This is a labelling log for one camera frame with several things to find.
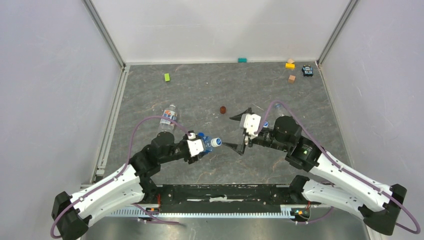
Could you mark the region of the white blue Pocari cap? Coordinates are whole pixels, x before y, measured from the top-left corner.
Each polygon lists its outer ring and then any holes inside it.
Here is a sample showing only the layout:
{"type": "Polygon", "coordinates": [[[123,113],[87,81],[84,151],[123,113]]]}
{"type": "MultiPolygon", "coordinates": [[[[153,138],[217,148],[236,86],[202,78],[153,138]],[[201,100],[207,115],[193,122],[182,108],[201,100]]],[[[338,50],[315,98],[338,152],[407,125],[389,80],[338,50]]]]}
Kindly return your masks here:
{"type": "Polygon", "coordinates": [[[211,140],[211,146],[212,146],[213,148],[219,147],[219,146],[221,146],[221,145],[222,145],[222,140],[221,140],[220,138],[216,137],[216,138],[213,138],[213,139],[211,140]]]}

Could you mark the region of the red label clear bottle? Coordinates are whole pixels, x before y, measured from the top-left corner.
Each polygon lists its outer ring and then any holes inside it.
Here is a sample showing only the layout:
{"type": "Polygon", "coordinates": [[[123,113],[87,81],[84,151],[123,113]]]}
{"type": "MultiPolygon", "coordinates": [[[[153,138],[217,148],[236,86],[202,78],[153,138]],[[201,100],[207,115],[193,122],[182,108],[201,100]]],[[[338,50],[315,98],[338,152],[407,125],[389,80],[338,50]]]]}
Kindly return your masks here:
{"type": "Polygon", "coordinates": [[[158,132],[169,132],[173,133],[175,130],[175,124],[174,122],[178,121],[178,111],[177,107],[174,104],[170,104],[168,107],[166,107],[162,113],[162,116],[165,118],[161,118],[159,122],[158,132]]]}

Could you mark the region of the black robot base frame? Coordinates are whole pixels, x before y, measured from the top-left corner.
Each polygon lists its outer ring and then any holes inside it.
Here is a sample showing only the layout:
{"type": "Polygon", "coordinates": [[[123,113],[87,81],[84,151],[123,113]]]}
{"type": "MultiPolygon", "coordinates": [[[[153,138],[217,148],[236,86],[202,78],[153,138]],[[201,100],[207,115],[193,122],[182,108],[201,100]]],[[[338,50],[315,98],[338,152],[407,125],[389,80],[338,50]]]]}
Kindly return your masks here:
{"type": "Polygon", "coordinates": [[[306,206],[309,201],[289,185],[164,184],[139,203],[170,214],[270,214],[281,205],[306,206]]]}

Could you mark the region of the blue label Pocari bottle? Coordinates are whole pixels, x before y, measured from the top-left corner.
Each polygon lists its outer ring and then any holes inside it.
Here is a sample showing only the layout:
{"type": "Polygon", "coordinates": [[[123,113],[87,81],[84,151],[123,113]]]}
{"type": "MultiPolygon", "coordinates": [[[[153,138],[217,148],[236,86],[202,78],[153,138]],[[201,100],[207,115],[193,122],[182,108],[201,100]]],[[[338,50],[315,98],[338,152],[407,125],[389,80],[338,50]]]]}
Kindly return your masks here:
{"type": "Polygon", "coordinates": [[[203,141],[204,144],[204,154],[208,154],[210,152],[212,152],[216,147],[212,147],[211,146],[211,140],[214,138],[211,138],[210,136],[206,136],[203,132],[199,132],[197,134],[203,141]]]}

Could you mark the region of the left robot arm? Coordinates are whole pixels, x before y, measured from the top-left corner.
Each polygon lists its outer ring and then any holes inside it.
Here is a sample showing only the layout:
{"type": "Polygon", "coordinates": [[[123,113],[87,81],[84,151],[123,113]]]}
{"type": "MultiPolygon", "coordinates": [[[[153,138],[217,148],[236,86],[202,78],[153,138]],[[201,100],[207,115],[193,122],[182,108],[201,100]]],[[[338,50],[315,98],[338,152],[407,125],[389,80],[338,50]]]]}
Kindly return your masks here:
{"type": "Polygon", "coordinates": [[[108,214],[130,204],[153,203],[157,186],[151,177],[164,163],[184,160],[192,164],[206,154],[203,133],[190,131],[179,142],[170,132],[160,132],[114,173],[80,191],[59,193],[53,203],[51,237],[77,240],[108,214]]]}

